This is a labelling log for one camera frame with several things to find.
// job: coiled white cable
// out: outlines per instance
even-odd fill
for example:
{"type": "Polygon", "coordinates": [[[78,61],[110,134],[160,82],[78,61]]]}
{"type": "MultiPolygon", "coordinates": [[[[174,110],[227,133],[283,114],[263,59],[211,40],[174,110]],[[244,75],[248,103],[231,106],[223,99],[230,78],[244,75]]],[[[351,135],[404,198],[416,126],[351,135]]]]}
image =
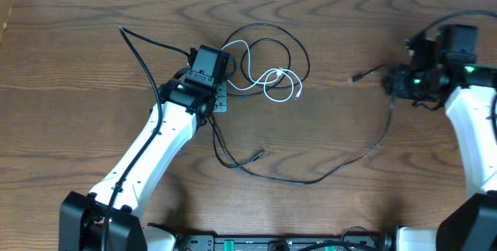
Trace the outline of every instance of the coiled white cable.
{"type": "Polygon", "coordinates": [[[252,60],[250,58],[250,46],[244,40],[235,40],[235,41],[232,41],[232,42],[224,45],[221,49],[224,50],[225,48],[227,48],[227,47],[229,47],[229,46],[231,46],[233,44],[237,44],[237,43],[243,43],[247,47],[247,55],[248,55],[248,78],[250,80],[252,80],[253,84],[250,85],[249,87],[246,87],[246,88],[239,88],[235,84],[233,84],[233,82],[231,82],[230,80],[228,80],[228,82],[233,86],[233,88],[237,89],[238,91],[246,91],[248,89],[252,89],[257,84],[261,84],[261,85],[263,85],[262,88],[263,88],[264,94],[266,95],[266,97],[268,99],[271,99],[272,101],[277,102],[277,103],[286,102],[294,94],[294,80],[291,78],[290,75],[288,75],[288,73],[291,73],[298,80],[298,83],[299,83],[299,86],[300,86],[300,88],[299,88],[299,90],[297,92],[297,95],[295,96],[295,99],[298,98],[301,95],[302,89],[304,88],[304,86],[302,85],[302,81],[297,76],[297,74],[295,74],[295,72],[291,71],[290,69],[285,69],[285,68],[270,68],[266,72],[264,72],[257,80],[252,79],[252,76],[250,74],[250,68],[251,68],[251,64],[252,64],[252,60]],[[275,73],[276,73],[275,79],[271,80],[271,81],[268,81],[269,77],[271,75],[275,74],[275,73]],[[290,80],[290,82],[291,82],[291,88],[292,89],[291,89],[290,95],[288,95],[288,97],[286,99],[274,99],[272,96],[270,96],[267,93],[267,91],[266,91],[266,85],[267,84],[273,84],[274,82],[277,82],[280,79],[281,75],[285,75],[290,80]],[[266,78],[265,78],[264,82],[261,82],[260,80],[264,76],[266,76],[266,78]]]}

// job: wood grain surface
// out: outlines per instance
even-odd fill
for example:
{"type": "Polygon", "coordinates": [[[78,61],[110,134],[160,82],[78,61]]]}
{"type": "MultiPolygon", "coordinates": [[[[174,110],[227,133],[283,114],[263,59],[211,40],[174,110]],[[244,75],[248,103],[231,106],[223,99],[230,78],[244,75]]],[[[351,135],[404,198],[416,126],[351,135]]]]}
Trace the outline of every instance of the wood grain surface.
{"type": "MultiPolygon", "coordinates": [[[[71,190],[87,193],[119,161],[148,118],[154,97],[117,27],[183,49],[220,47],[246,23],[275,23],[298,37],[311,74],[298,100],[229,99],[217,116],[232,154],[258,173],[313,178],[361,155],[381,135],[389,98],[381,74],[349,84],[357,71],[407,62],[404,39],[435,18],[497,9],[497,0],[16,0],[0,48],[0,249],[56,249],[58,212],[71,190]]],[[[497,24],[481,29],[481,63],[497,63],[497,24]]],[[[283,33],[273,37],[305,59],[283,33]]],[[[133,39],[155,80],[186,59],[133,39]]],[[[231,52],[239,59],[241,47],[231,52]]],[[[254,74],[287,63],[278,45],[254,47],[254,74]]],[[[236,83],[244,85],[241,75],[236,83]]],[[[387,231],[436,227],[464,202],[464,171],[444,112],[398,101],[382,146],[309,187],[258,180],[221,167],[211,132],[198,130],[158,184],[143,223],[218,234],[329,235],[352,225],[387,231]]]]}

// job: green light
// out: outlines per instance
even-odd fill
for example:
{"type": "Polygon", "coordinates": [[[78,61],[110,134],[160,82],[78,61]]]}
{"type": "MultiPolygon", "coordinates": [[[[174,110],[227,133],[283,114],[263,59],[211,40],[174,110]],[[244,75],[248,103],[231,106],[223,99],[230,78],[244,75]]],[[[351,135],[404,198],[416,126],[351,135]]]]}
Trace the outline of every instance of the green light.
{"type": "Polygon", "coordinates": [[[467,73],[472,73],[476,68],[467,65],[464,69],[466,69],[467,73]]]}

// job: green tape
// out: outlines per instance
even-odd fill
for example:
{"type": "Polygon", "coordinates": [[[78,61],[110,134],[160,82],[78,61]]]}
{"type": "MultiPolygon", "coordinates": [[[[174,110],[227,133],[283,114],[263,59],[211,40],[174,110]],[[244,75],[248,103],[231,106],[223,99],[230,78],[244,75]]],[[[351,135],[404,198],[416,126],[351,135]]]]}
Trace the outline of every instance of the green tape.
{"type": "Polygon", "coordinates": [[[224,240],[224,251],[235,251],[235,241],[224,240]]]}

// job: metal bracket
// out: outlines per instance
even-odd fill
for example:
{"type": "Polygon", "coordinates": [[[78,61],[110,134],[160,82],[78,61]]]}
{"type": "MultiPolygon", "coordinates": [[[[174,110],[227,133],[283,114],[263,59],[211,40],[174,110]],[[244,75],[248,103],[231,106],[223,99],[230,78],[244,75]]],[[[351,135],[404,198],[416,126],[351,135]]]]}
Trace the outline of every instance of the metal bracket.
{"type": "Polygon", "coordinates": [[[223,113],[228,111],[228,85],[226,82],[216,85],[216,104],[214,105],[215,113],[223,113]]]}

